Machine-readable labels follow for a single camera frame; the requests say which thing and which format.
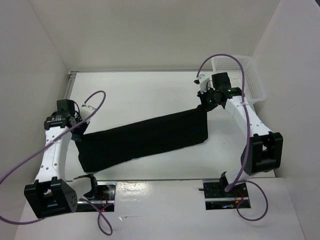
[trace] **black cloth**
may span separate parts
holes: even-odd
[[[84,134],[75,144],[86,173],[153,154],[203,143],[208,139],[207,112],[195,109]]]

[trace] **purple cable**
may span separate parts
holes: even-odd
[[[244,68],[241,64],[241,62],[239,62],[238,59],[236,59],[234,56],[232,55],[229,55],[229,54],[226,54],[226,53],[218,53],[218,54],[214,54],[214,55],[211,55],[209,56],[206,60],[203,61],[203,63],[201,64],[197,74],[196,74],[196,77],[198,78],[199,77],[199,74],[201,72],[201,69],[203,68],[203,66],[206,64],[207,61],[209,61],[210,59],[214,58],[214,57],[218,57],[218,56],[225,56],[225,57],[229,57],[233,60],[236,61],[236,63],[239,65],[240,67],[240,70],[241,70],[241,75],[242,75],[242,86],[241,86],[241,100],[242,100],[242,103],[245,102],[245,71],[244,71]],[[245,113],[245,118],[246,118],[246,145],[245,145],[245,152],[244,152],[244,158],[243,158],[243,162],[242,162],[242,166],[240,168],[240,171],[238,173],[238,175],[235,177],[234,181],[230,184],[228,184],[226,187],[225,187],[225,191],[226,192],[230,192],[232,190],[232,188],[237,184],[237,183],[241,183],[241,182],[245,182],[245,181],[239,181],[240,179],[240,176],[241,174],[243,173],[245,167],[246,167],[246,164],[247,164],[247,161],[248,161],[248,155],[249,155],[249,144],[250,144],[250,120],[249,120],[249,113],[248,113],[248,110],[247,110],[247,106],[245,104],[243,104],[243,108],[244,108],[244,113]],[[241,218],[245,219],[245,220],[248,220],[248,221],[258,221],[260,219],[262,219],[263,217],[265,217],[265,215],[267,214],[268,212],[268,208],[269,208],[269,204],[268,204],[268,199],[267,199],[267,196],[265,194],[265,192],[262,190],[262,188],[260,186],[258,186],[256,183],[252,182],[252,181],[247,181],[248,183],[252,183],[254,185],[256,185],[258,187],[258,189],[262,192],[264,198],[265,198],[265,202],[266,202],[266,209],[265,209],[265,212],[264,214],[257,218],[257,219],[248,219],[244,216],[242,216],[238,210],[238,207],[237,207],[237,212],[238,214],[240,215]]]
[[[45,150],[47,150],[48,148],[50,148],[57,140],[61,139],[64,135],[66,135],[67,133],[71,132],[72,130],[74,130],[75,128],[79,127],[81,124],[83,124],[84,122],[86,122],[88,119],[90,119],[93,115],[96,114],[96,112],[101,108],[101,106],[104,104],[105,100],[106,100],[106,92],[103,90],[99,90],[94,92],[93,94],[91,94],[85,101],[84,103],[86,103],[89,99],[91,99],[94,95],[98,94],[98,93],[103,93],[103,99],[101,101],[101,103],[99,104],[99,106],[85,119],[83,119],[82,121],[78,122],[76,125],[74,125],[73,127],[69,128],[67,131],[61,133],[59,136],[57,136],[55,139],[53,139],[52,142],[48,143],[44,148],[40,149],[39,151],[35,152],[34,154],[32,154],[31,156],[27,157],[25,160],[23,160],[21,163],[19,163],[18,165],[16,165],[14,168],[12,168],[10,171],[8,171],[1,179],[0,179],[0,185],[4,182],[4,180],[9,177],[10,174],[12,174],[15,170],[17,170],[18,168],[20,168],[23,164],[27,163],[28,161],[30,161],[31,159],[33,159],[35,156],[39,155],[40,153],[44,152]],[[25,222],[19,222],[19,221],[11,221],[8,220],[6,218],[4,218],[3,216],[0,215],[0,220],[7,223],[7,224],[13,224],[13,225],[28,225],[28,224],[34,224],[37,223],[43,219],[37,219],[37,220],[33,220],[33,221],[25,221]]]
[[[84,201],[84,202],[90,204],[90,205],[94,208],[94,210],[96,210],[96,211],[99,213],[99,215],[98,215],[98,226],[99,226],[100,231],[103,232],[103,234],[105,234],[105,235],[107,235],[107,236],[111,236],[112,233],[114,232],[114,230],[112,229],[112,226],[111,226],[110,222],[107,220],[107,218],[106,218],[102,213],[103,213],[103,210],[105,210],[107,207],[109,207],[109,206],[112,205],[112,204],[109,203],[109,204],[105,205],[105,206],[100,210],[100,209],[97,208],[92,202],[90,202],[90,201],[88,201],[88,200],[86,200],[86,199],[80,198],[79,200],[80,200],[80,201]],[[102,217],[103,220],[106,222],[106,224],[108,224],[108,226],[109,226],[109,228],[110,228],[110,233],[107,233],[105,230],[102,229],[102,227],[101,227],[101,225],[100,225],[100,217]]]

